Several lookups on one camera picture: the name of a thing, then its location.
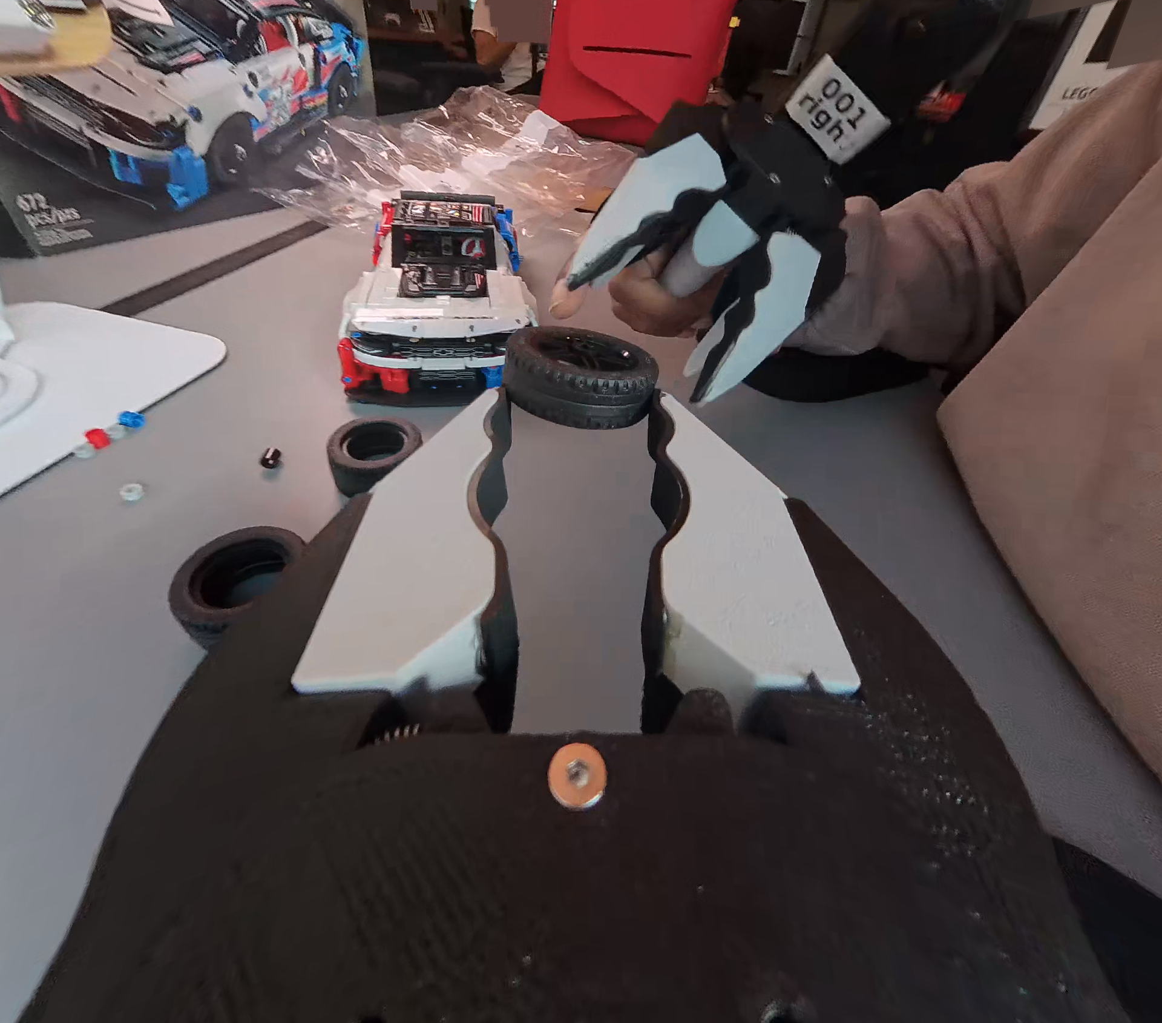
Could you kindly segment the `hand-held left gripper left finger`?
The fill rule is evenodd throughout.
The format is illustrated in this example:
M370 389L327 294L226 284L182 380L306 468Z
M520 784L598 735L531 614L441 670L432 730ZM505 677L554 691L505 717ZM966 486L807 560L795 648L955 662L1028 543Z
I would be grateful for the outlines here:
M519 636L495 524L511 413L487 389L367 494L292 677L300 696L468 692L512 707Z

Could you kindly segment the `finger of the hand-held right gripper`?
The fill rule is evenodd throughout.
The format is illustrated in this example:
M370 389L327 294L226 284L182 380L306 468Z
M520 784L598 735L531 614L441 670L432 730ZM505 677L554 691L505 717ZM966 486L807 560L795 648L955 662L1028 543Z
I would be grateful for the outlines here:
M792 231L774 231L745 252L729 280L734 300L717 315L688 358L691 405L734 389L804 322L822 253Z
M691 239L727 187L718 152L698 134L634 162L582 236L565 276L567 289L601 289L659 246L673 246L660 284L694 293L713 276Z

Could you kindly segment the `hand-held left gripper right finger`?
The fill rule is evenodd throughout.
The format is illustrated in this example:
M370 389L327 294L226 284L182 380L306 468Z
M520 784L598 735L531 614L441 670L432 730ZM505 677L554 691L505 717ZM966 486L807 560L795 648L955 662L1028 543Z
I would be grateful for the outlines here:
M856 696L783 491L672 394L654 394L647 425L664 532L641 618L641 731L664 731L695 691L717 693L733 727L772 692Z

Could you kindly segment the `black rubber toy tyre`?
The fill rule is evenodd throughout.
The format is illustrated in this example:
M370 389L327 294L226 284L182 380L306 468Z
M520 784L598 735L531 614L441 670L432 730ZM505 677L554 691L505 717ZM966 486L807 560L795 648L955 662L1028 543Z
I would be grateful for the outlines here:
M203 544L168 584L168 611L205 651L303 555L307 543L287 529L241 528Z
M503 369L503 387L510 405L537 419L575 429L623 429L647 416L659 380L659 365L650 352L622 339L633 346L641 362L637 370L614 375L579 371L535 355L533 335L545 328L593 332L558 326L525 327L512 332L505 345Z
M408 420L352 420L327 439L327 463L337 491L351 498L370 492L422 444L419 428Z

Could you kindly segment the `black toy wheel rim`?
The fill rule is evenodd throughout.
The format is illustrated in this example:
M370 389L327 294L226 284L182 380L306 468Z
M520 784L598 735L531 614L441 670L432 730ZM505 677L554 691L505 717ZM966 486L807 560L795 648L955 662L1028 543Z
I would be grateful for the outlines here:
M634 371L641 364L633 346L605 334L545 328L535 332L532 341L535 355L541 360L579 371L614 375Z

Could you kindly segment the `toy brick race car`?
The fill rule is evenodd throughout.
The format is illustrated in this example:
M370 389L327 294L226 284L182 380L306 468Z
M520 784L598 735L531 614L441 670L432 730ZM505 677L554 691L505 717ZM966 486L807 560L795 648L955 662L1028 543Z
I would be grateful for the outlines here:
M403 191L385 200L372 266L340 306L346 399L465 405L502 386L510 337L539 321L519 267L512 210L495 196Z

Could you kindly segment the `person's right forearm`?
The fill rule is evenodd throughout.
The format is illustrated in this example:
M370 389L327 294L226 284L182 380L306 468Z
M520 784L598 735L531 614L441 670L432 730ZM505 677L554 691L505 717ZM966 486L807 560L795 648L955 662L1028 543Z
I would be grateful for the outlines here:
M970 367L1160 165L1161 64L1129 67L1012 159L881 208L846 200L842 282L788 338Z

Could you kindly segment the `person's right hand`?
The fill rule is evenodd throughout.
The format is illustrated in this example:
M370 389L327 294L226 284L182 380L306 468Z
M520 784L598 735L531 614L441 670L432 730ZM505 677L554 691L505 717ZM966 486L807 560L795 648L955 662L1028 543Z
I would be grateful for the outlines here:
M653 337L696 338L712 323L711 309L726 272L713 272L703 288L684 298L668 293L659 277L669 256L659 249L634 262L607 286L616 319L633 332Z

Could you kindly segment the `red large board shape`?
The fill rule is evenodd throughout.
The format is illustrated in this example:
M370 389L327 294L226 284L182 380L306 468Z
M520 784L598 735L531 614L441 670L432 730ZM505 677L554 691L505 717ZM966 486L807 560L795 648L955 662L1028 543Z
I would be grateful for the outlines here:
M719 76L738 0L557 0L539 109L590 140L644 146Z

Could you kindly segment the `printed marker sign board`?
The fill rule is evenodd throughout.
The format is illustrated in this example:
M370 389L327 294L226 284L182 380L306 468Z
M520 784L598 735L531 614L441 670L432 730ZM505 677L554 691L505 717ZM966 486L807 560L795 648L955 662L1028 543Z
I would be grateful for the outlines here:
M1111 58L1131 2L1111 0L1078 10L1030 113L1027 130L1039 133L1053 126L1128 70L1113 67Z

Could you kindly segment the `clear plastic bag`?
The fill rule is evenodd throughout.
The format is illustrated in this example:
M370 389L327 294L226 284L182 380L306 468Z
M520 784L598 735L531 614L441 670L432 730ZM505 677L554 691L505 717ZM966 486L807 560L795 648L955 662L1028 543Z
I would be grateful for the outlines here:
M366 233L386 200L416 191L494 196L519 233L573 235L639 155L578 135L532 96L476 86L413 116L327 120L251 186L304 217Z

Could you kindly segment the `person in beige hoodie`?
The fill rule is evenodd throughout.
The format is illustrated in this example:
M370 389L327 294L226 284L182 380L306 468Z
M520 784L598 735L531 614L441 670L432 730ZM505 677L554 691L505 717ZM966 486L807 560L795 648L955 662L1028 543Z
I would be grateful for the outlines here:
M980 521L1156 775L1160 246L1155 165L941 410Z

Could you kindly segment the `white book stand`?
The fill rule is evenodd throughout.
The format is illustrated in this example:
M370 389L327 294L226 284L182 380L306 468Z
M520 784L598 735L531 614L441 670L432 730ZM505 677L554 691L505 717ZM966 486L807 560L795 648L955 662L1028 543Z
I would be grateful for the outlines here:
M2 0L2 116L35 77L95 77L110 63L103 0ZM139 413L225 360L209 335L56 301L2 303L2 492L77 448L91 428Z

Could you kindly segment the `black toy set box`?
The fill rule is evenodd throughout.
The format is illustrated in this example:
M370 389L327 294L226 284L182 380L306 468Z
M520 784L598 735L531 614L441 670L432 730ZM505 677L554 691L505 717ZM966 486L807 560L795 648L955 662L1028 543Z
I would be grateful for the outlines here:
M261 212L330 120L374 114L364 0L101 0L89 67L2 76L2 257Z

